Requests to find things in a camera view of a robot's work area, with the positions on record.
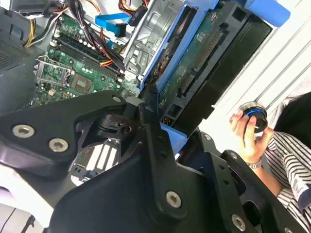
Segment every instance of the green circuit board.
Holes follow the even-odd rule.
[[[222,35],[216,27],[218,21],[222,18],[221,16],[221,9],[215,9],[210,11],[203,20],[196,35],[159,95],[159,108],[162,111],[169,107],[170,100],[174,99],[178,91],[181,92],[181,95],[186,91],[196,72],[200,70],[217,44]]]
[[[47,104],[103,90],[116,91],[124,98],[130,96],[136,97],[139,94],[137,80],[128,81],[124,79],[122,83],[117,83],[114,78],[95,69],[91,69],[83,63],[57,50],[50,49],[48,57],[54,61],[72,67],[74,74],[68,77],[68,83],[66,86],[40,81],[38,83],[34,105]],[[59,68],[45,66],[41,78],[60,83],[62,73],[63,71]]]
[[[55,33],[70,38],[73,46],[75,44],[80,47],[85,46],[82,43],[85,41],[85,36],[73,18],[62,15],[57,25]],[[112,43],[111,48],[120,51],[123,46]],[[62,47],[50,46],[46,55],[48,58],[44,59],[48,59],[49,63],[58,62],[68,67],[71,72],[65,74],[62,68],[40,63],[38,67],[41,70],[37,75],[38,88],[33,105],[47,104],[103,90],[116,91],[124,98],[137,97],[140,92],[136,79],[127,80],[122,75],[119,77],[117,71],[100,68],[99,63],[97,66],[96,61],[92,59],[89,59],[88,63],[83,62],[86,55],[82,50],[71,52],[71,50],[62,50]]]
[[[76,41],[79,41],[80,39],[82,39],[82,41],[85,41],[85,36],[83,34],[83,31],[81,30],[80,25],[77,24],[77,22],[73,18],[67,15],[62,16],[59,31],[60,34],[69,36]],[[122,49],[122,45],[118,43],[113,43],[112,48],[116,51],[120,51]]]

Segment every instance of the hand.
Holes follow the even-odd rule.
[[[231,130],[239,137],[239,155],[249,164],[259,162],[266,150],[274,131],[267,127],[260,138],[254,139],[256,117],[243,116],[243,111],[239,110],[230,119]]]

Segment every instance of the white wall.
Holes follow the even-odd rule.
[[[13,207],[7,206],[4,204],[0,204],[0,229],[4,225],[4,222],[7,220],[11,212],[13,211]],[[16,209],[5,225],[3,229],[3,233],[20,233],[28,220],[30,214],[26,211]],[[43,227],[35,221],[35,227],[32,228],[30,226],[26,233],[42,233]]]

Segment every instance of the chip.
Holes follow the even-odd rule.
[[[80,74],[76,74],[73,78],[71,87],[83,94],[88,94],[93,82]]]
[[[66,92],[63,93],[63,98],[68,99],[68,94]]]
[[[75,34],[75,35],[73,36],[73,38],[74,38],[75,40],[79,40],[81,37],[80,37],[80,35]]]

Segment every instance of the striped shirt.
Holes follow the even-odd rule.
[[[264,154],[284,187],[277,199],[311,233],[311,149],[287,133],[275,132]]]

